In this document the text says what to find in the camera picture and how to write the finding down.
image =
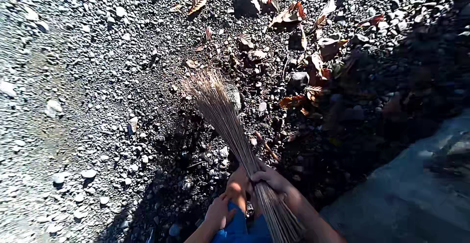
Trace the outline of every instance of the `twig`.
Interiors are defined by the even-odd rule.
[[[273,158],[277,161],[281,161],[280,158],[278,156],[276,156],[276,154],[271,150],[271,148],[267,145],[266,141],[264,141],[264,139],[261,137],[261,135],[258,133],[258,132],[254,132],[254,134],[258,137],[258,139],[264,144],[265,146],[265,149],[267,150],[267,152],[269,152],[269,154],[271,154],[271,156],[273,156]]]
[[[202,163],[204,163],[204,162],[205,162],[205,161],[200,161],[200,162],[194,163],[194,164],[188,166],[187,169],[189,169],[189,168],[191,168],[191,167],[194,167],[194,166],[197,166],[197,165],[199,165],[199,164],[202,164]]]

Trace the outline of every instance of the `rock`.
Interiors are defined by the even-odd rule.
[[[44,21],[38,21],[36,22],[36,26],[38,29],[43,32],[44,34],[47,34],[49,32],[49,25],[47,25],[46,22]]]
[[[77,194],[77,195],[73,198],[73,200],[74,200],[75,202],[77,202],[77,203],[83,202],[84,199],[85,199],[85,197],[83,196],[83,194]]]
[[[3,92],[4,94],[8,95],[9,97],[16,97],[16,91],[14,90],[15,85],[2,81],[0,82],[0,91]]]
[[[94,178],[98,172],[96,170],[84,170],[81,172],[82,177],[89,179]]]
[[[126,14],[127,14],[126,9],[124,9],[121,6],[116,7],[116,16],[122,18],[122,17],[126,16]]]
[[[303,90],[305,86],[307,86],[309,80],[310,77],[307,72],[295,72],[289,80],[289,84],[294,88]]]
[[[228,147],[225,146],[223,149],[219,150],[221,157],[228,157]]]
[[[65,176],[62,173],[56,173],[56,174],[52,175],[52,181],[55,184],[62,184],[65,181]]]
[[[126,40],[126,41],[131,41],[131,35],[129,33],[125,33],[123,36],[122,36],[122,39],[123,40]]]
[[[267,103],[266,102],[261,102],[258,106],[258,111],[259,112],[264,112],[264,111],[266,111],[266,108],[267,108]]]
[[[109,197],[107,196],[104,196],[104,197],[100,197],[100,204],[108,204],[109,203]]]
[[[369,42],[369,38],[367,36],[363,36],[361,34],[356,34],[352,38],[351,42],[353,42],[353,43],[367,43],[367,42]]]
[[[56,100],[47,101],[46,109],[44,110],[45,114],[50,118],[55,118],[57,112],[62,112],[61,104]]]
[[[178,226],[176,223],[174,223],[174,224],[170,227],[170,229],[168,230],[168,234],[169,234],[170,236],[179,236],[179,231],[180,231],[180,230],[181,230],[181,229],[179,228],[179,226]]]
[[[46,233],[55,234],[63,229],[61,225],[50,225],[46,229]]]
[[[37,21],[37,20],[39,20],[38,13],[35,12],[30,7],[24,6],[24,11],[26,12],[26,15],[24,16],[26,20],[28,20],[28,21]]]
[[[251,61],[256,61],[256,60],[262,60],[266,57],[267,53],[261,51],[261,50],[256,50],[256,51],[250,51],[248,52],[248,58]]]

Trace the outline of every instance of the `gravel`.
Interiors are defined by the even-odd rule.
[[[302,59],[316,51],[328,0],[277,1],[280,12],[302,2],[308,49],[292,45],[296,25],[267,29],[274,12],[252,0],[208,0],[190,17],[192,0],[2,0],[0,237],[145,242],[153,231],[155,241],[184,241],[237,165],[182,90],[196,70],[220,70],[250,142],[260,145],[260,132],[282,160],[258,156],[318,210],[468,96],[470,0],[335,0],[319,37],[350,42],[325,67],[360,56],[323,81],[331,94],[317,118],[282,110],[283,97],[312,83]],[[181,13],[170,12],[177,4]],[[356,26],[377,14],[386,20]],[[240,46],[242,33],[252,48]],[[382,123],[395,95],[406,114]],[[334,110],[339,126],[326,131]]]

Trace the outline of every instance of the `broom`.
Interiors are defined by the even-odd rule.
[[[260,170],[257,157],[244,135],[243,125],[228,98],[220,74],[197,73],[183,82],[203,116],[226,141],[238,162],[246,169],[248,178]],[[266,183],[254,186],[256,197],[275,243],[291,243],[301,239],[303,227],[279,195]]]

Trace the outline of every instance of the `pebble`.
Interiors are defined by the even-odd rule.
[[[15,85],[2,81],[0,82],[0,91],[3,92],[4,94],[8,95],[9,97],[16,97],[16,91],[14,90]]]
[[[84,170],[81,172],[82,177],[89,179],[96,176],[98,172],[96,170]]]

